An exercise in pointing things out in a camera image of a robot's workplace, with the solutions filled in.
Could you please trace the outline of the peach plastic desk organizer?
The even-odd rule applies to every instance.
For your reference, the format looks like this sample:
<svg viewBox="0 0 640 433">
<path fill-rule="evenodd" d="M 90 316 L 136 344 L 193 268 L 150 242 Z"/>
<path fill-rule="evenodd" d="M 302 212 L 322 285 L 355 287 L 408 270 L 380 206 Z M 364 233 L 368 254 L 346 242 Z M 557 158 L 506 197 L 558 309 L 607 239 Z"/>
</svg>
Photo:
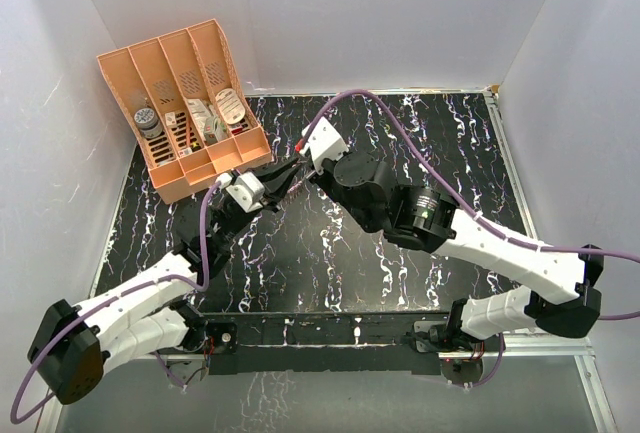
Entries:
<svg viewBox="0 0 640 433">
<path fill-rule="evenodd" d="M 233 88 L 245 99 L 227 38 L 215 19 L 104 53 L 97 58 L 103 78 L 134 132 L 153 188 L 166 204 L 211 186 L 222 173 L 265 164 L 272 159 L 266 132 L 251 109 L 228 138 L 206 145 L 197 132 L 187 99 L 201 99 L 217 112 L 216 94 Z M 163 133 L 141 136 L 134 113 L 150 107 Z M 165 114 L 175 112 L 170 129 Z"/>
</svg>

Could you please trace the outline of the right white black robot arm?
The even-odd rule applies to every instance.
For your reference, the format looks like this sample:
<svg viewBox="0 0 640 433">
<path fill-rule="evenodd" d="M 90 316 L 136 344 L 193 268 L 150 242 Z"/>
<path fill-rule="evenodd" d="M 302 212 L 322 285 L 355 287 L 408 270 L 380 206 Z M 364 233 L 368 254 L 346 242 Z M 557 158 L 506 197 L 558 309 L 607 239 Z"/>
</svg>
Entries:
<svg viewBox="0 0 640 433">
<path fill-rule="evenodd" d="M 401 248 L 478 265 L 518 283 L 484 299 L 459 299 L 444 324 L 422 333 L 446 350 L 466 350 L 505 331 L 538 327 L 565 338 L 585 337 L 600 317 L 601 294 L 592 285 L 601 257 L 517 246 L 521 235 L 494 223 L 483 227 L 451 196 L 401 184 L 391 167 L 367 153 L 312 158 L 311 178 L 367 233 L 382 233 Z"/>
</svg>

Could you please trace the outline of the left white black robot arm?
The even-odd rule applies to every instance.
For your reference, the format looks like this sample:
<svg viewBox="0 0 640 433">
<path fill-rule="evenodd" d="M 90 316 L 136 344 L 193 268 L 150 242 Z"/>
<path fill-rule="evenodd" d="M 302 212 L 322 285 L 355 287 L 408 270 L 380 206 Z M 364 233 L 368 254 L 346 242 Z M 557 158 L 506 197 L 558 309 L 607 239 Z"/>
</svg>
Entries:
<svg viewBox="0 0 640 433">
<path fill-rule="evenodd" d="M 185 299 L 204 293 L 231 258 L 231 247 L 263 211 L 277 211 L 301 166 L 297 158 L 224 173 L 205 194 L 196 232 L 182 234 L 156 264 L 100 296 L 45 311 L 27 352 L 63 405 L 89 394 L 103 376 L 148 353 L 200 349 L 207 329 Z"/>
</svg>

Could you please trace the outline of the white paper packets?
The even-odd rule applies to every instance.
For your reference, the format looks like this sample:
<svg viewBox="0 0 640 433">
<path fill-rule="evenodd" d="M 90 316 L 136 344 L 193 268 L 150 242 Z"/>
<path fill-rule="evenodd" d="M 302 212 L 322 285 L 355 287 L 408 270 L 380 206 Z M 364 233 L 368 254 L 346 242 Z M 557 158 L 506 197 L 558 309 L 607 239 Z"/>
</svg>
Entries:
<svg viewBox="0 0 640 433">
<path fill-rule="evenodd" d="M 206 145 L 212 145 L 228 138 L 226 124 L 209 103 L 201 99 L 187 99 L 186 106 L 197 132 Z"/>
</svg>

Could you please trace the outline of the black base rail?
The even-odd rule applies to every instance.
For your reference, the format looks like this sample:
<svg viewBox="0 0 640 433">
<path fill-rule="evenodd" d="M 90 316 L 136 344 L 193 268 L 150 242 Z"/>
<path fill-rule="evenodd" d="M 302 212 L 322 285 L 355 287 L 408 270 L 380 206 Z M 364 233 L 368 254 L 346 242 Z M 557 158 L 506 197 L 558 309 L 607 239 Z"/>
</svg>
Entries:
<svg viewBox="0 0 640 433">
<path fill-rule="evenodd" d="M 410 372 L 436 375 L 436 353 L 417 347 L 416 327 L 447 316 L 431 312 L 210 313 L 210 373 Z"/>
</svg>

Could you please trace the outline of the white oval packet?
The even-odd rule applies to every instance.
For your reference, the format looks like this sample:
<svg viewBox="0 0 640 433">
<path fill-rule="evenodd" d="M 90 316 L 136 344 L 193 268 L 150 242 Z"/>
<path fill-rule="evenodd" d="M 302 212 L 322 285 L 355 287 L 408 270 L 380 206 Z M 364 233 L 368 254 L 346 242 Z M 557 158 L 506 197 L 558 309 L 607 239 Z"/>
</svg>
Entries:
<svg viewBox="0 0 640 433">
<path fill-rule="evenodd" d="M 216 105 L 228 125 L 235 125 L 244 120 L 246 109 L 233 88 L 220 90 L 215 96 Z"/>
</svg>

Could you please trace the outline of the grey round tin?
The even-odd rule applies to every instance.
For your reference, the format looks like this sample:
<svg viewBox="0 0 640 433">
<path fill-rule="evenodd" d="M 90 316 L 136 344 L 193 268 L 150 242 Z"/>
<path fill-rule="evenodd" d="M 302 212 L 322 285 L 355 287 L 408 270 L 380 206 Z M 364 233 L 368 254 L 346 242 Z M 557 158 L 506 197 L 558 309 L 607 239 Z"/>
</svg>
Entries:
<svg viewBox="0 0 640 433">
<path fill-rule="evenodd" d="M 158 114 L 150 107 L 137 110 L 133 120 L 141 136 L 147 140 L 158 138 L 163 133 Z"/>
</svg>

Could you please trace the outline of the small white card box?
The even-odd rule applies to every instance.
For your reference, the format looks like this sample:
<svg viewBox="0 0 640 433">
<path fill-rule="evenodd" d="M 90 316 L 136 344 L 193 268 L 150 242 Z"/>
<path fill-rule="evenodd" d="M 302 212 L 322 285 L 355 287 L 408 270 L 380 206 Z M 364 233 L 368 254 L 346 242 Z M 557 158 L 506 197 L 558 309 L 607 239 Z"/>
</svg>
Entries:
<svg viewBox="0 0 640 433">
<path fill-rule="evenodd" d="M 164 116 L 165 123 L 170 129 L 175 129 L 178 127 L 178 118 L 175 112 L 168 112 Z"/>
</svg>

